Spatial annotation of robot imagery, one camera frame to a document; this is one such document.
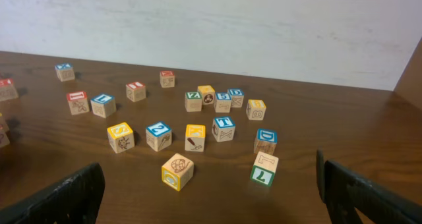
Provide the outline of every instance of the dark wooden floor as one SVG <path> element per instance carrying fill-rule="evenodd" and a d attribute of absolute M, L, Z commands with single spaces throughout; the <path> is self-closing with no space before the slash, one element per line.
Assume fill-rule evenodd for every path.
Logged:
<path fill-rule="evenodd" d="M 76 80 L 60 82 L 54 65 L 72 63 Z M 140 67 L 0 52 L 0 72 L 13 78 L 20 98 L 0 103 L 11 146 L 0 149 L 0 208 L 99 162 L 105 175 L 98 223 L 329 223 L 315 182 L 315 152 L 422 204 L 422 113 L 392 92 L 174 70 L 176 87 L 162 89 L 158 67 Z M 133 103 L 125 84 L 146 84 L 148 98 Z M 263 121 L 248 121 L 245 105 L 229 114 L 232 142 L 211 135 L 211 105 L 187 113 L 184 93 L 211 84 L 217 92 L 242 88 L 263 99 Z M 107 119 L 72 116 L 66 93 L 116 97 Z M 136 146 L 115 154 L 106 128 L 128 122 Z M 145 142 L 145 127 L 164 121 L 173 144 L 160 152 Z M 204 153 L 184 151 L 186 124 L 207 126 Z M 280 158 L 270 188 L 249 180 L 258 128 L 278 131 Z M 177 192 L 161 181 L 160 167 L 175 153 L 195 163 L 194 177 Z"/>

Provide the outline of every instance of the wooden table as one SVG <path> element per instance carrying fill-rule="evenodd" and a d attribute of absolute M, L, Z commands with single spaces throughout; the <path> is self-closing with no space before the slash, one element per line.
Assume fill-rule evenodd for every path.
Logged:
<path fill-rule="evenodd" d="M 54 65 L 72 63 L 76 80 L 60 82 Z M 422 204 L 422 113 L 392 92 L 174 70 L 176 87 L 163 89 L 158 67 L 0 52 L 0 71 L 15 81 L 19 99 L 0 103 L 11 145 L 0 149 L 0 208 L 62 177 L 99 162 L 105 193 L 98 223 L 329 223 L 315 181 L 315 152 Z M 148 98 L 133 103 L 125 84 L 146 84 Z M 184 93 L 211 84 L 217 92 L 242 88 L 245 99 L 263 99 L 263 121 L 249 121 L 245 104 L 229 114 L 234 140 L 215 142 L 211 105 L 188 113 Z M 66 93 L 108 93 L 117 112 L 103 119 L 72 116 Z M 106 128 L 126 121 L 136 146 L 115 154 Z M 160 152 L 145 141 L 145 128 L 164 121 L 173 144 Z M 185 152 L 186 124 L 207 127 L 203 153 Z M 272 187 L 249 180 L 258 128 L 278 131 L 280 158 Z M 160 168 L 174 153 L 195 163 L 181 192 L 161 181 Z"/>

